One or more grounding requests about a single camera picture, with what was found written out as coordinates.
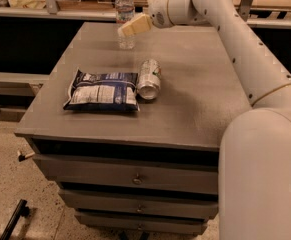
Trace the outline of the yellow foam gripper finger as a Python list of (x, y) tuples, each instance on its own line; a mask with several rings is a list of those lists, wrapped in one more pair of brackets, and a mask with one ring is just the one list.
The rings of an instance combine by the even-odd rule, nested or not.
[(141, 13), (124, 23), (117, 30), (120, 37), (134, 36), (139, 33), (147, 32), (152, 27), (152, 20), (149, 15)]

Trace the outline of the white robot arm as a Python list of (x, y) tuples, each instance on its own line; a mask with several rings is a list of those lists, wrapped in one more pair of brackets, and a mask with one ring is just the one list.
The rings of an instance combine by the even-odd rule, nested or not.
[(149, 0), (147, 13), (118, 32), (130, 36), (202, 20), (217, 30), (251, 105), (221, 140), (219, 239), (291, 240), (291, 73), (232, 0)]

